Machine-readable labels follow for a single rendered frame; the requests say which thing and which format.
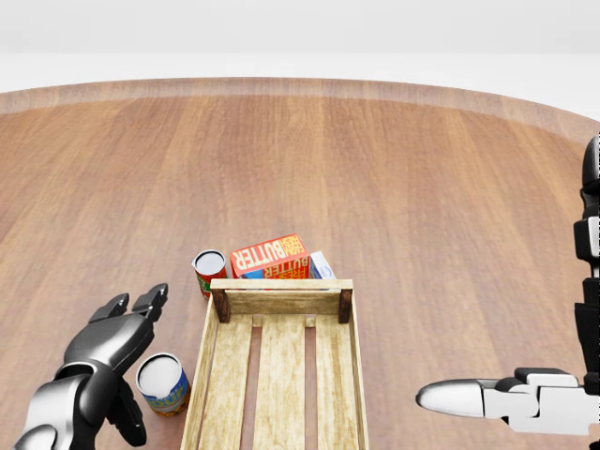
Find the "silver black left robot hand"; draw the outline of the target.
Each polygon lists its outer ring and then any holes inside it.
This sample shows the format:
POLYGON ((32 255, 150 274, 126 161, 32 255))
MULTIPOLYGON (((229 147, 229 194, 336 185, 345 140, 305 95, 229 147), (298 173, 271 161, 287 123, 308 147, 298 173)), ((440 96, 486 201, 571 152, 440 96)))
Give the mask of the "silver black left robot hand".
POLYGON ((75 405, 95 437, 104 421, 115 426, 134 446, 146 444, 143 413, 124 375, 154 338, 154 323, 168 299, 160 283, 142 294, 127 311, 129 294, 122 293, 98 308, 88 324, 70 341, 60 375, 81 369, 87 375, 75 405))

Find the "red green tin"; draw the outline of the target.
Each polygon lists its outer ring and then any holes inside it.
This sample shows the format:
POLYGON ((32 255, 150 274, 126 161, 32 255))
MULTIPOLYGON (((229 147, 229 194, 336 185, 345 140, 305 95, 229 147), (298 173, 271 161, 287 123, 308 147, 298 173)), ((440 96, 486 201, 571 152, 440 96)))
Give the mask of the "red green tin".
POLYGON ((211 295, 211 282, 214 278, 226 278, 226 258, 216 249, 201 251, 192 261, 203 297, 208 300, 211 295))

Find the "red butter box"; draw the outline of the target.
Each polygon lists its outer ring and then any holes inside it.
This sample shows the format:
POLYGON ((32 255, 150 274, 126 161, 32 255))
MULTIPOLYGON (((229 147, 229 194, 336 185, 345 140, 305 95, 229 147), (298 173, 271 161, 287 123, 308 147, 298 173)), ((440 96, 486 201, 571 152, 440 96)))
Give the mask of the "red butter box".
POLYGON ((309 252, 297 233, 230 253, 234 278, 309 278, 309 252))

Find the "blue yellow soup tin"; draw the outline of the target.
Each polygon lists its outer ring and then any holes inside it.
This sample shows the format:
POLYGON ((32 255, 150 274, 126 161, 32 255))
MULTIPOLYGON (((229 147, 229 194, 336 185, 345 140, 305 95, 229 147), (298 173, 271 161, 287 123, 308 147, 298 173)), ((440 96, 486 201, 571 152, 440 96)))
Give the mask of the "blue yellow soup tin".
POLYGON ((189 403, 191 387, 179 359, 159 352, 146 358, 136 372, 136 386, 151 410, 160 416, 181 413, 189 403))

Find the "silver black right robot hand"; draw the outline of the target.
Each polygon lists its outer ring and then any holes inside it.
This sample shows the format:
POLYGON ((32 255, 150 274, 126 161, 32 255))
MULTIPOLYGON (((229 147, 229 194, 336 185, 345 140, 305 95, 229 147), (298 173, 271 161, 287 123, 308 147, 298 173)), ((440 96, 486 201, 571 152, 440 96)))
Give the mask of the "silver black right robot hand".
POLYGON ((586 374, 583 382, 556 368, 518 367, 501 380, 434 382, 416 394, 429 411, 501 419, 523 433, 580 435, 600 421, 600 132, 586 146, 580 197, 582 219, 574 223, 577 258, 591 275, 582 281, 583 301, 574 306, 586 374))

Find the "white blue box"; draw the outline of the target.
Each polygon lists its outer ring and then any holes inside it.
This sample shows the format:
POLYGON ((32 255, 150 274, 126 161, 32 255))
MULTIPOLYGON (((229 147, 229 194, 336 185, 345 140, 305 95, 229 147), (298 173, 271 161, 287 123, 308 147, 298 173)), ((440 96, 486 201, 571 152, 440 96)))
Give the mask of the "white blue box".
POLYGON ((336 279, 332 268, 321 251, 312 252, 309 255, 309 273, 316 279, 336 279))

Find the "wooden slat tray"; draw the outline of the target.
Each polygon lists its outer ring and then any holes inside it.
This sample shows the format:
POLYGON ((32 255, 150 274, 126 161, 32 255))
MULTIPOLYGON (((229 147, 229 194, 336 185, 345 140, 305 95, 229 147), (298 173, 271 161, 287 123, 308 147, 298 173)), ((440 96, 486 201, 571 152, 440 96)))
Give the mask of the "wooden slat tray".
POLYGON ((181 450, 239 450, 252 331, 262 331, 254 450, 306 444, 306 331, 316 333, 318 450, 368 450, 359 333, 349 279, 216 278, 181 450))

